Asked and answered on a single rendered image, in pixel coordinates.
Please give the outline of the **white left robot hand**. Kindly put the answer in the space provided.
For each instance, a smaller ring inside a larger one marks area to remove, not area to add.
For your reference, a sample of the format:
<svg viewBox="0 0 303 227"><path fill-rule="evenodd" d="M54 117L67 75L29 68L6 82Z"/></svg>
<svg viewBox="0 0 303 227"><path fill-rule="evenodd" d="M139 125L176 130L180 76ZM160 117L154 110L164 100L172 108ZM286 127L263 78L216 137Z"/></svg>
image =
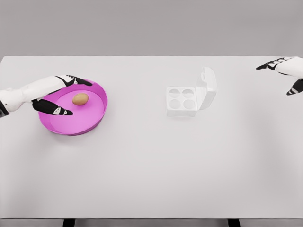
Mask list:
<svg viewBox="0 0 303 227"><path fill-rule="evenodd" d="M72 85L92 86L92 83L72 75L48 76L23 86L20 89L23 97L22 101L31 103L36 111L45 114L73 115L72 111L44 99L46 95L56 93Z"/></svg>

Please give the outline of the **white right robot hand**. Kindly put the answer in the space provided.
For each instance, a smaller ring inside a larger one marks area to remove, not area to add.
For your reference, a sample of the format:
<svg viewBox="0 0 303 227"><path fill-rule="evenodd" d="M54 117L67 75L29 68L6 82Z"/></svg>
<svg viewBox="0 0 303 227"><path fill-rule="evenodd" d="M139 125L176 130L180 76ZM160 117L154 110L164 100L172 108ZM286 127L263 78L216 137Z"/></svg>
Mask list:
<svg viewBox="0 0 303 227"><path fill-rule="evenodd" d="M256 70L263 69L270 69L279 74L297 78L297 81L287 91L287 96L303 92L303 57L280 57L256 67Z"/></svg>

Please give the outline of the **brown egg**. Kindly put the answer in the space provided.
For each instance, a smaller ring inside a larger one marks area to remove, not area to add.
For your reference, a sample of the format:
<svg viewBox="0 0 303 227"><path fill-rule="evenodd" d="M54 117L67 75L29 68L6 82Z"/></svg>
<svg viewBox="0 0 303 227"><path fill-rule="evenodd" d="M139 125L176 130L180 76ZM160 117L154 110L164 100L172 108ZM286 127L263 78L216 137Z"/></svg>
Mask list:
<svg viewBox="0 0 303 227"><path fill-rule="evenodd" d="M89 100L89 96L86 93L78 93L72 98L74 105L85 105Z"/></svg>

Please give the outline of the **white egg box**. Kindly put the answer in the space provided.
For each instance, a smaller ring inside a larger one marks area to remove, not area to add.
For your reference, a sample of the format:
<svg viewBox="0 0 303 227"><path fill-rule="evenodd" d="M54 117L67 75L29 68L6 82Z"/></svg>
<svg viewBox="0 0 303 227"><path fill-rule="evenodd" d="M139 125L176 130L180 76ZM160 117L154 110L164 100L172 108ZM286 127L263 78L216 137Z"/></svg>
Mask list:
<svg viewBox="0 0 303 227"><path fill-rule="evenodd" d="M203 67L194 87L167 87L166 114L168 117L194 117L208 108L217 94L215 73Z"/></svg>

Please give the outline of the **pink round plate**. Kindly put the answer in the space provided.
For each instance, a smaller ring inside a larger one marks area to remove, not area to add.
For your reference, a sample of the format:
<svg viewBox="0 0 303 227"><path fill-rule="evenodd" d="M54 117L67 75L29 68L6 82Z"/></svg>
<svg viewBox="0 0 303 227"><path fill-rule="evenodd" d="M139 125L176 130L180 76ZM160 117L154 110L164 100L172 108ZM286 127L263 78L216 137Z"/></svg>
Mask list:
<svg viewBox="0 0 303 227"><path fill-rule="evenodd" d="M46 95L45 100L72 111L73 115L57 116L39 112L42 125L49 131L62 135L81 135L94 129L105 115L108 98L101 85L94 81L91 83L91 86L71 85ZM75 105L72 99L80 93L88 95L88 102Z"/></svg>

